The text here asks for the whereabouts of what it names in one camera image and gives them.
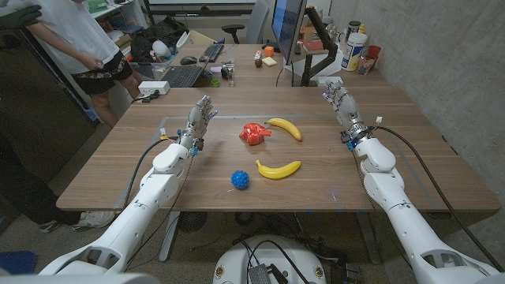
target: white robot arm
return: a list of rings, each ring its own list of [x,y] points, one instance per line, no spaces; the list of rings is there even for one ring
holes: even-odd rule
[[[474,260],[443,243],[404,192],[405,184],[396,170],[395,156],[362,121],[353,96],[340,82],[327,82],[323,97],[337,113],[342,142],[361,160],[368,195],[387,213],[406,251],[416,279],[421,284],[476,283],[499,275],[492,266]]]
[[[153,160],[153,167],[140,182],[140,191],[105,233],[91,244],[69,252],[47,265],[39,275],[107,275],[123,272],[152,216],[178,191],[183,174],[181,162],[203,148],[211,112],[211,98],[203,97],[189,113],[176,143]]]

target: yellow banana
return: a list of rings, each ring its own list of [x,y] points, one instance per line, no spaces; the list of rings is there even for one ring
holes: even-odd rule
[[[266,123],[270,123],[271,125],[275,125],[278,127],[282,127],[285,130],[287,130],[291,135],[293,135],[296,140],[301,141],[301,133],[300,130],[296,126],[294,126],[293,123],[287,121],[286,119],[282,118],[272,118],[271,120],[267,121]]]
[[[301,162],[294,161],[279,168],[269,168],[267,166],[262,166],[259,160],[256,160],[256,164],[258,165],[258,171],[262,176],[271,179],[280,179],[294,173],[294,171],[300,167]]]

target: desk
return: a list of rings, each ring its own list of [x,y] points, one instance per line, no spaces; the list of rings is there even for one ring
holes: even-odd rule
[[[200,57],[204,49],[184,47],[174,59],[175,65],[184,56]],[[220,88],[172,88],[151,103],[132,105],[57,205],[64,210],[122,208],[133,169],[145,149],[159,139],[159,128],[164,127],[169,135],[176,133],[184,127],[194,103],[210,95],[219,115],[211,120],[204,150],[194,158],[185,182],[181,182],[184,188],[168,224],[177,218],[179,211],[354,211],[369,258],[379,263],[368,216],[361,213],[373,208],[361,185],[352,154],[339,142],[342,128],[321,97],[324,89],[286,87],[291,85],[289,71],[281,74],[280,87],[275,87],[282,63],[255,67],[253,55],[259,49],[260,45],[238,45],[233,87],[222,81]],[[282,62],[281,55],[276,54],[275,60]],[[372,125],[376,116],[381,115],[384,126],[410,141],[456,211],[499,209],[499,201],[401,89],[389,86],[377,71],[366,76],[346,71],[335,75],[343,79],[357,100],[367,124]],[[262,123],[269,118],[291,120],[300,129],[303,141],[298,142],[287,131],[276,127],[271,127],[272,136],[257,146],[248,146],[238,137],[246,123]],[[407,195],[417,209],[447,211],[410,149],[388,133],[377,130],[374,136],[395,154]],[[151,168],[152,159],[166,147],[167,144],[159,145],[147,155],[131,198],[138,191],[140,179]],[[288,178],[272,181],[260,176],[255,164],[257,159],[270,167],[300,160],[301,167]],[[244,191],[236,190],[230,182],[235,170],[249,173],[249,187]],[[159,254],[162,261],[168,257],[174,232],[175,226],[167,227]]]

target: red toy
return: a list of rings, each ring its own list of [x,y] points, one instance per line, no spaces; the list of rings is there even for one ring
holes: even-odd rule
[[[244,131],[239,137],[245,140],[247,144],[253,146],[264,141],[264,136],[270,136],[271,131],[266,131],[265,128],[257,123],[248,123],[244,126]]]

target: human arm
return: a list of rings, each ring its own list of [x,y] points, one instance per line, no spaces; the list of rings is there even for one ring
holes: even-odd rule
[[[60,51],[68,54],[69,56],[80,61],[86,68],[90,70],[97,70],[103,68],[102,60],[90,55],[85,54],[84,52],[80,52],[73,48],[71,45],[66,43],[63,39],[61,39],[57,34],[51,31],[48,27],[46,27],[42,23],[32,24],[26,27],[32,34],[41,38],[41,40],[49,43],[54,48],[59,49]]]

